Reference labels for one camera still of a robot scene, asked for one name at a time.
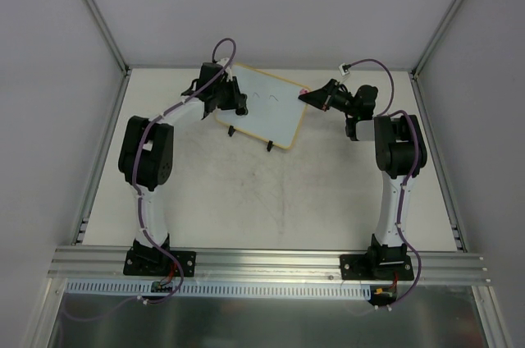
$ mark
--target aluminum frame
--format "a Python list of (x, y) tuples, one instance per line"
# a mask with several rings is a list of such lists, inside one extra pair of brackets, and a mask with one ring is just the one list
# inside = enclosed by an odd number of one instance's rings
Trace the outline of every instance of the aluminum frame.
[(98, 146), (97, 157), (95, 158), (94, 165), (91, 169), (91, 172), (89, 173), (88, 186), (82, 195), (82, 202), (80, 203), (79, 211), (76, 214), (77, 222), (75, 224), (75, 230), (70, 234), (70, 243), (73, 245), (79, 243), (79, 235), (83, 228), (85, 230), (85, 226), (87, 226), (86, 224), (89, 220), (89, 214), (91, 213), (91, 208), (93, 207), (95, 196), (97, 194), (98, 183), (102, 177), (107, 153), (109, 152), (109, 146), (111, 145), (113, 133), (115, 132), (116, 122), (118, 121), (118, 116), (121, 113), (124, 96), (126, 95), (128, 84), (130, 82), (130, 73), (130, 71), (127, 72), (119, 83), (119, 89), (116, 93), (112, 112), (104, 127), (103, 138), (100, 145)]
[[(90, 245), (58, 247), (48, 276), (134, 279), (135, 277), (122, 274), (128, 249), (128, 247)], [(363, 251), (190, 250), (197, 252), (194, 278), (198, 280), (333, 284), (343, 282), (340, 276), (339, 256), (363, 253)], [(413, 266), (416, 267), (418, 262), (413, 254), (411, 256)], [(483, 257), (479, 254), (426, 252), (422, 253), (422, 265), (421, 285), (488, 286), (491, 283)], [(344, 284), (352, 283), (373, 284), (374, 281), (344, 282)], [(412, 282), (399, 282), (399, 284), (410, 285)]]
[(452, 0), (449, 7), (446, 9), (446, 12), (443, 15), (443, 18), (441, 19), (439, 25), (434, 31), (434, 34), (430, 38), (430, 41), (428, 42), (427, 46), (423, 50), (421, 57), (418, 60), (418, 63), (413, 69), (413, 74), (416, 79), (419, 77), (419, 74), (423, 70), (423, 67), (427, 64), (427, 62), (432, 57), (432, 54), (436, 50), (440, 41), (445, 36), (446, 31), (449, 29), (450, 24), (452, 23), (452, 21), (458, 14), (459, 9), (463, 6), (464, 2), (465, 0)]
[(436, 138), (434, 137), (434, 130), (432, 129), (430, 117), (427, 114), (427, 108), (425, 107), (422, 96), (421, 86), (414, 76), (410, 76), (410, 80), (412, 82), (412, 90), (416, 98), (416, 104), (418, 105), (419, 116), (421, 117), (423, 128), (425, 129), (425, 134), (427, 135), (428, 148), (430, 149), (432, 160), (434, 161), (434, 168), (436, 169), (437, 180), (440, 184), (443, 200), (445, 201), (446, 211), (449, 214), (450, 225), (452, 226), (453, 231), (456, 230), (458, 232), (458, 239), (461, 242), (463, 250), (468, 251), (468, 238), (465, 234), (463, 221), (457, 211), (457, 201), (453, 195), (453, 191), (450, 190), (450, 181), (448, 179), (448, 175), (446, 174), (444, 165), (441, 161)]
[(121, 50), (116, 45), (116, 41), (113, 38), (112, 32), (109, 30), (106, 20), (104, 20), (104, 17), (100, 12), (97, 3), (95, 2), (95, 0), (83, 1), (85, 6), (89, 10), (89, 14), (93, 17), (94, 23), (98, 27), (98, 31), (100, 32), (101, 36), (104, 39), (104, 42), (107, 45), (107, 48), (109, 48), (109, 51), (115, 59), (116, 64), (121, 69), (122, 73), (127, 73), (128, 65), (124, 60), (124, 57), (122, 56)]
[(473, 286), (472, 293), (489, 347), (512, 348), (514, 345), (509, 331), (502, 322), (503, 317), (495, 297), (494, 288), (491, 286)]
[[(129, 66), (121, 54), (106, 21), (94, 0), (83, 0), (94, 19), (100, 34), (111, 51), (117, 65), (124, 74), (116, 97), (116, 102), (110, 116), (103, 141), (98, 150), (98, 156), (89, 176), (89, 186), (84, 193), (81, 208), (78, 212), (77, 228), (72, 235), (72, 244), (77, 243), (80, 228), (87, 223), (89, 212), (93, 206), (96, 189), (102, 175), (107, 151), (115, 129), (116, 119), (121, 110), (130, 77)], [(453, 0), (433, 33), (428, 45), (422, 52), (418, 64), (413, 69), (413, 92), (415, 94), (420, 116), (422, 118), (427, 141), (432, 152), (438, 180), (445, 199), (445, 205), (450, 216), (453, 229), (457, 227), (458, 238), (464, 250), (468, 250), (468, 242), (463, 224), (456, 213), (452, 192), (447, 184), (445, 170), (436, 147), (431, 123), (424, 107), (418, 75), (431, 58), (439, 42), (445, 35), (452, 20), (457, 15), (465, 0)], [(30, 346), (45, 347), (52, 335), (53, 324), (62, 300), (64, 286), (68, 277), (105, 277), (128, 279), (121, 274), (127, 248), (123, 247), (89, 247), (61, 246), (57, 248), (49, 269), (46, 281), (45, 300), (40, 304), (38, 322), (32, 328)], [(207, 281), (227, 282), (283, 282), (283, 283), (333, 283), (341, 284), (339, 272), (339, 255), (347, 251), (280, 251), (280, 250), (197, 250), (198, 267), (196, 277)], [(491, 280), (483, 258), (478, 254), (464, 252), (456, 253), (422, 253), (422, 285), (468, 285), (476, 299), (478, 312), (482, 320), (486, 338), (490, 346), (512, 346), (509, 335), (501, 322), (501, 315), (495, 300), (494, 291), (490, 287)]]

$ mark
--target white wall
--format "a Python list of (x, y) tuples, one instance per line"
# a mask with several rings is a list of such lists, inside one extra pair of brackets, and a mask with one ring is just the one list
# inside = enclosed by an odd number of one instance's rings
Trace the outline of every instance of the white wall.
[(96, 0), (130, 64), (196, 66), (224, 36), (240, 62), (412, 68), (451, 0)]
[(525, 346), (525, 0), (467, 0), (423, 71), (423, 97), (471, 250)]
[(120, 72), (81, 0), (0, 0), (0, 346), (65, 244)]

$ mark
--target black mounting plate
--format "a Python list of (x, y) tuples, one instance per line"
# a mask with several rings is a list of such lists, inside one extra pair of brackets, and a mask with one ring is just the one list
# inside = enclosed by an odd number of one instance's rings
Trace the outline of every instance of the black mounting plate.
[(404, 263), (389, 265), (373, 270), (365, 254), (342, 254), (339, 257), (341, 278), (344, 281), (394, 281), (397, 273), (398, 281), (413, 281), (412, 259), (407, 255)]
[[(184, 278), (191, 278), (195, 274), (195, 264), (197, 260), (197, 253), (194, 251), (174, 251), (170, 250), (172, 254), (182, 266)], [(151, 263), (143, 258), (135, 255), (133, 247), (128, 250), (126, 261), (124, 262), (125, 276), (139, 276), (139, 277), (165, 277), (171, 271), (171, 261), (162, 263)], [(180, 277), (180, 270), (175, 270), (175, 277)]]

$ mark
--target electrical connector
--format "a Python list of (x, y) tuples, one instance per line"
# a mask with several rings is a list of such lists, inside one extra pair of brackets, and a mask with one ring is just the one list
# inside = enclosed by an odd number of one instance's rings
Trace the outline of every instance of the electrical connector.
[(339, 65), (339, 72), (343, 77), (348, 76), (350, 74), (350, 65), (344, 62), (341, 63)]

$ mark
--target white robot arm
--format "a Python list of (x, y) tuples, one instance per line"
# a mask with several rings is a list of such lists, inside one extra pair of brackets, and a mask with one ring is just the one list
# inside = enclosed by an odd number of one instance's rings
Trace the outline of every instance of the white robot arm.
[[(164, 117), (159, 124), (168, 124), (182, 130), (194, 122), (201, 121), (204, 117), (204, 110), (204, 102), (195, 98), (184, 104), (181, 108), (176, 109), (172, 114)], [(148, 146), (150, 146), (150, 144), (146, 144), (144, 149), (148, 150)], [(139, 185), (139, 188), (143, 194), (142, 214), (144, 229), (155, 243), (162, 245), (168, 237), (162, 202), (162, 185), (157, 186), (154, 190), (149, 190), (147, 187), (141, 185)], [(144, 236), (144, 229), (138, 227), (135, 240), (141, 245), (151, 247), (151, 243)]]
[(225, 64), (204, 63), (199, 78), (182, 94), (188, 98), (161, 116), (152, 120), (135, 116), (128, 121), (118, 168), (139, 194), (139, 229), (126, 256), (126, 275), (166, 276), (171, 267), (166, 256), (170, 241), (161, 190), (171, 174), (174, 126), (184, 128), (203, 120), (216, 108), (248, 114), (247, 97)]
[[(411, 281), (412, 263), (399, 231), (404, 236), (410, 195), (420, 169), (427, 163), (427, 150), (416, 116), (374, 117), (376, 97), (376, 87), (362, 85), (352, 95), (332, 79), (299, 99), (323, 111), (342, 111), (346, 115), (346, 135), (351, 140), (375, 142), (376, 162), (383, 177), (379, 222), (366, 254), (341, 255), (341, 276), (344, 280)], [(411, 127), (417, 136), (417, 157)]]

